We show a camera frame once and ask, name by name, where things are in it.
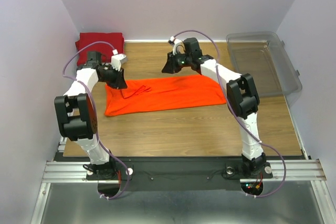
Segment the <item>orange t shirt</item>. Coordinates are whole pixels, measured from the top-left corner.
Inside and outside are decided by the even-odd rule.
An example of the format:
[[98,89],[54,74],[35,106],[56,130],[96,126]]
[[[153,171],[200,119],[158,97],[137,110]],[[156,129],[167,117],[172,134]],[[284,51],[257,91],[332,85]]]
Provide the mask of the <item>orange t shirt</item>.
[[126,89],[106,89],[106,116],[225,104],[218,83],[201,76],[127,80]]

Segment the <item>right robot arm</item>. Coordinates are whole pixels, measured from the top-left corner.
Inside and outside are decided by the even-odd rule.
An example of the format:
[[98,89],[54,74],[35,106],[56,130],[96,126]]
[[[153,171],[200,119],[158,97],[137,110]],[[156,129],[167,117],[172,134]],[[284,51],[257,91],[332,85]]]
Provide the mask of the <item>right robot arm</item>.
[[239,124],[242,139],[241,171],[246,177],[260,173],[266,154],[259,139],[257,112],[260,98],[250,74],[240,74],[222,66],[210,55],[204,55],[196,38],[169,39],[172,51],[167,54],[163,73],[174,74],[190,67],[220,85],[228,109]]

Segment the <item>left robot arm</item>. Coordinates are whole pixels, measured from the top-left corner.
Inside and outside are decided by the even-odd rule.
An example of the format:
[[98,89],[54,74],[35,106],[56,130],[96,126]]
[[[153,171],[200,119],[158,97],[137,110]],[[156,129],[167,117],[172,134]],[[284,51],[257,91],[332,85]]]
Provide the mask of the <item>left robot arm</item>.
[[118,169],[110,151],[104,150],[98,139],[98,119],[91,91],[98,82],[113,89],[127,88],[122,68],[127,57],[116,50],[112,53],[111,61],[104,63],[100,52],[89,51],[87,61],[77,67],[69,90],[54,99],[61,136],[77,143],[87,153],[90,163],[84,169],[89,176],[106,180],[115,178]]

